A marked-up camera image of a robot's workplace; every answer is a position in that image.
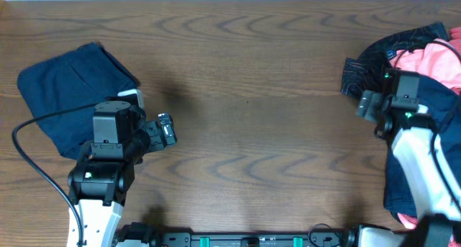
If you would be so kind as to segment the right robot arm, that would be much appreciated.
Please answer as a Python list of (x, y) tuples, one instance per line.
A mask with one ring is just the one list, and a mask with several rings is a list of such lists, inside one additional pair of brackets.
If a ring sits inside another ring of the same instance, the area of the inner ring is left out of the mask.
[(386, 141), (402, 167), (419, 221), (406, 234), (364, 226), (358, 230), (356, 245), (448, 246), (460, 226), (460, 186), (428, 108), (409, 96), (365, 91), (357, 114), (377, 123), (375, 135)]

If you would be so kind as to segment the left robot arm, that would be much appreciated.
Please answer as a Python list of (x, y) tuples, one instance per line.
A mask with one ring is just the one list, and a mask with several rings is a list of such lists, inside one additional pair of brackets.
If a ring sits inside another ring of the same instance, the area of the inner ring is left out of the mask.
[(68, 175), (68, 246), (111, 246), (135, 166), (177, 142), (169, 114), (148, 121), (142, 108), (128, 102), (98, 104), (93, 127), (91, 158), (78, 161)]

